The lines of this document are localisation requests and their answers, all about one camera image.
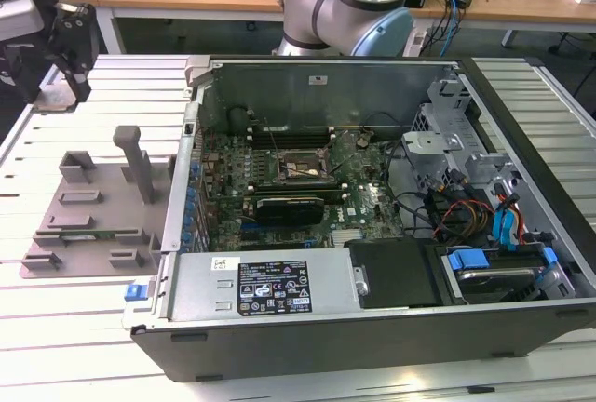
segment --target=blue connector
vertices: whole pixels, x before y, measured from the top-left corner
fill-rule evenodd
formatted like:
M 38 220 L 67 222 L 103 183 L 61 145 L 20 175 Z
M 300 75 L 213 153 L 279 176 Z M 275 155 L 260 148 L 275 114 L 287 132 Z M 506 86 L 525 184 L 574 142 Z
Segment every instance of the blue connector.
M 195 218 L 192 218 L 185 214 L 183 217 L 183 228 L 190 228 L 193 222 L 195 222 Z
M 190 177 L 192 179 L 196 179 L 198 177 L 198 172 L 200 171 L 200 166 L 197 162 L 190 163 Z
M 125 302 L 142 302 L 147 300 L 147 286 L 142 284 L 129 284 L 124 295 Z
M 183 242 L 188 243 L 193 240 L 193 235 L 189 232 L 183 232 L 180 236 Z
M 462 248 L 454 251 L 448 256 L 451 268 L 462 269 L 486 269 L 489 267 L 484 251 L 480 248 Z
M 557 258 L 557 254 L 550 247 L 544 247 L 544 250 L 542 250 L 542 254 L 544 255 L 544 258 L 547 260 L 549 265 L 552 265 L 559 260 Z

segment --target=desk leg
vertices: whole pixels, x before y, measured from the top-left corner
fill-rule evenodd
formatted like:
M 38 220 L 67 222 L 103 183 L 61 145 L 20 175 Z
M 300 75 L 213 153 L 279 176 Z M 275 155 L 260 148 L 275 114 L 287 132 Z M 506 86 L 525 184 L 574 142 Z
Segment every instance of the desk leg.
M 513 44 L 513 39 L 515 39 L 517 33 L 517 30 L 507 30 L 507 32 L 505 33 L 505 37 L 501 41 L 501 46 L 505 48 L 511 47 L 511 44 Z
M 432 20 L 417 19 L 414 24 L 406 47 L 403 49 L 403 56 L 418 57 L 420 56 L 420 50 L 422 45 L 425 43 L 428 30 L 432 27 Z
M 103 42 L 108 49 L 108 53 L 110 55 L 122 55 L 126 53 L 127 51 L 122 43 L 120 29 L 118 28 L 118 22 L 114 17 L 114 11 L 111 8 L 98 7 L 97 22 L 100 25 Z

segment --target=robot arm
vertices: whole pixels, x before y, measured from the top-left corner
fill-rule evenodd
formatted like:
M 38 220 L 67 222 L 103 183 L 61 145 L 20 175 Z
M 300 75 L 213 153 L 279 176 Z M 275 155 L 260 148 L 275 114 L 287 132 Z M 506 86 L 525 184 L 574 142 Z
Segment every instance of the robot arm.
M 281 56 L 396 56 L 413 27 L 405 0 L 285 0 Z
M 91 91 L 87 76 L 99 54 L 95 8 L 60 4 L 60 0 L 0 0 L 0 80 L 27 102 L 35 102 L 39 86 L 23 61 L 33 52 L 53 62 L 64 74 L 70 96 L 66 106 L 85 101 Z

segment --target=barcode sticker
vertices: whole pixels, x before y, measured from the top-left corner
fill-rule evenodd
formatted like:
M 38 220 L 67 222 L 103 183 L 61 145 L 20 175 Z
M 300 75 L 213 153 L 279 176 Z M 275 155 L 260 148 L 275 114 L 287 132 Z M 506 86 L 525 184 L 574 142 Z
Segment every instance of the barcode sticker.
M 211 259 L 211 270 L 238 270 L 240 264 L 240 258 L 238 256 L 229 258 L 217 258 Z

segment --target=gray bracket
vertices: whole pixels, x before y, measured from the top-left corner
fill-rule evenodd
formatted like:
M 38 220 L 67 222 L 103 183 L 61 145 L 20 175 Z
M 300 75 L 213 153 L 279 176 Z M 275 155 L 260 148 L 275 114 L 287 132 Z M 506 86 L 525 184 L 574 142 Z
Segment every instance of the gray bracket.
M 63 179 L 22 261 L 24 278 L 154 275 L 169 202 L 173 159 L 151 165 L 138 127 L 117 127 L 127 164 L 95 164 L 67 152 Z

